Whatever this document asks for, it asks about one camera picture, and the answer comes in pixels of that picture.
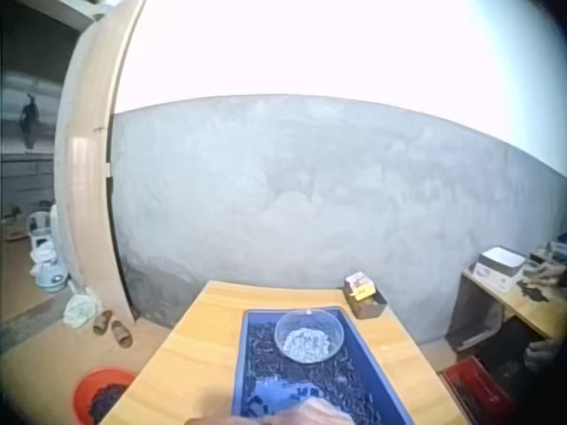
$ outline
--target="wooden table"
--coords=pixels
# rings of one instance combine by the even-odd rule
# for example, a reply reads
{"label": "wooden table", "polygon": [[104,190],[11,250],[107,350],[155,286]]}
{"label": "wooden table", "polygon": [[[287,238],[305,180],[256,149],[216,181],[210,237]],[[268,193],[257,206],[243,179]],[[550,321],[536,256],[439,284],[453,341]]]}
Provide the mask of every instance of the wooden table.
{"label": "wooden table", "polygon": [[514,285],[508,292],[502,292],[485,280],[473,275],[469,269],[463,270],[462,275],[478,285],[496,301],[506,306],[540,335],[551,338],[561,336],[564,333],[567,301],[555,293],[554,289],[540,287],[543,295],[549,298],[549,302],[536,303],[528,297],[524,297],[521,288],[517,285]]}
{"label": "wooden table", "polygon": [[[330,305],[341,305],[350,314],[341,290],[209,282],[104,424],[181,424],[228,415],[243,313]],[[376,319],[351,319],[416,424],[467,423],[390,308]]]}

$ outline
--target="blue tray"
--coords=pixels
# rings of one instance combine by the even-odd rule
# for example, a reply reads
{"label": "blue tray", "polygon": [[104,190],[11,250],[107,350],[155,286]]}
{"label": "blue tray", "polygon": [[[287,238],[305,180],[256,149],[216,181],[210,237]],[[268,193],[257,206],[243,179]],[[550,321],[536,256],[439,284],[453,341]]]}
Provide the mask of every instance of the blue tray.
{"label": "blue tray", "polygon": [[[383,424],[413,424],[408,411],[401,403],[400,399],[393,390],[391,384],[386,379],[384,372],[374,360],[368,347],[362,340],[349,317],[340,307],[323,308],[323,310],[333,314],[345,330],[345,348],[352,361],[352,364],[363,387],[367,390],[374,408],[379,412],[380,421],[372,423]],[[252,325],[276,324],[278,319],[289,310],[249,310],[245,313],[240,332],[240,345],[238,349],[237,372],[235,379],[234,397],[232,399],[232,414],[248,416],[244,410],[245,397],[245,377],[248,376],[250,362],[246,347],[248,346],[248,330]],[[263,414],[274,414],[304,401],[311,396],[325,398],[324,393],[312,382],[290,383],[276,379],[264,379],[252,384],[254,390],[248,397],[259,396],[264,406],[254,406],[253,416]]]}

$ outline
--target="glass bowl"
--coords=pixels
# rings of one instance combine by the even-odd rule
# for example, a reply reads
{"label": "glass bowl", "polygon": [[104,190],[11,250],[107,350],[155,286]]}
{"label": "glass bowl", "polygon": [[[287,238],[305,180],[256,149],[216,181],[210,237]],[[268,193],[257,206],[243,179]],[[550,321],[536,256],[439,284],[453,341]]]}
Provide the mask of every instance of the glass bowl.
{"label": "glass bowl", "polygon": [[[305,331],[301,332],[303,328],[310,329],[309,335]],[[296,331],[295,336],[286,346],[288,336],[294,331]],[[323,338],[323,344],[319,344],[322,341],[318,337],[322,335],[321,332],[324,332],[327,336]],[[300,342],[297,342],[297,344],[302,348],[298,348],[297,344],[292,343],[292,340],[297,338],[298,333],[301,336],[299,336]],[[302,309],[289,312],[277,321],[274,339],[277,348],[284,356],[298,363],[310,364],[324,361],[337,354],[345,341],[345,331],[340,321],[331,313],[317,309]]]}

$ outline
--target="black gravel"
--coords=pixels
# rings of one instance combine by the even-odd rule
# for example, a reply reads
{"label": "black gravel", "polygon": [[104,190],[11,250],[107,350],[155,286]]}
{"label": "black gravel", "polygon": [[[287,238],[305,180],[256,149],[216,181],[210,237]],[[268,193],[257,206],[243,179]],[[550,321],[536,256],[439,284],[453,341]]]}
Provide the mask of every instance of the black gravel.
{"label": "black gravel", "polygon": [[96,424],[103,421],[126,388],[126,385],[112,383],[97,391],[89,409],[89,415]]}
{"label": "black gravel", "polygon": [[303,365],[285,357],[274,340],[276,325],[250,325],[246,341],[246,368],[241,414],[253,416],[251,403],[259,403],[254,396],[256,381],[278,377],[289,383],[312,383],[317,389],[299,389],[299,396],[323,397],[332,405],[348,413],[357,425],[378,425],[380,415],[372,395],[366,390],[355,370],[346,345],[325,361]]}

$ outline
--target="red basket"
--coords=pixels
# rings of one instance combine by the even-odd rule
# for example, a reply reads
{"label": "red basket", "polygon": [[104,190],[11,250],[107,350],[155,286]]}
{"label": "red basket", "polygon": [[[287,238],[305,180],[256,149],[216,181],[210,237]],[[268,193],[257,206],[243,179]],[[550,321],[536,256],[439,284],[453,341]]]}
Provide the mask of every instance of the red basket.
{"label": "red basket", "polygon": [[117,367],[98,369],[84,376],[75,387],[73,394],[73,411],[77,422],[81,425],[94,425],[89,409],[98,390],[113,383],[128,387],[134,378],[136,375],[133,372]]}

